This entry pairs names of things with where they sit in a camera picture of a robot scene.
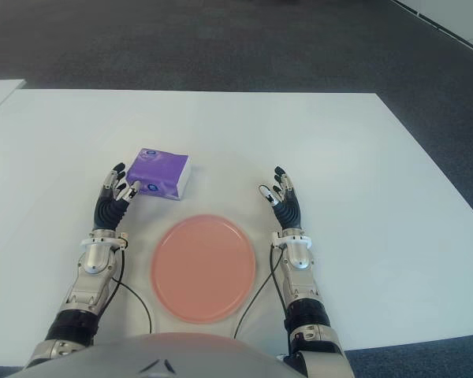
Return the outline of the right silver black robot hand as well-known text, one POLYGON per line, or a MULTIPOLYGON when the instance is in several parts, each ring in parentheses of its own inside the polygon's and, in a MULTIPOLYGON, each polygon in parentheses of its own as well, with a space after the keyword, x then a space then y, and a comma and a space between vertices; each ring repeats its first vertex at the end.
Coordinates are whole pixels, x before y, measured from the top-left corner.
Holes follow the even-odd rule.
POLYGON ((277 185, 269 189, 266 185, 259 186, 259 193, 271 206, 274 216, 283 230, 301 229, 301 210, 296 191, 286 171, 277 166, 274 169, 277 185))

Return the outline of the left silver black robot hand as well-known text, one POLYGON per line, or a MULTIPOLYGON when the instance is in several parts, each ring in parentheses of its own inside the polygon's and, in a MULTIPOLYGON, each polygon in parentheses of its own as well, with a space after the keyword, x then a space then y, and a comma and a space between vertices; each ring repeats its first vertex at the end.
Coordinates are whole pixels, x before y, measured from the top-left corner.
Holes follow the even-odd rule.
POLYGON ((139 194, 140 181, 129 184, 125 180, 125 164, 115 165, 103 181, 95 204, 93 230, 115 232, 131 201, 139 194))

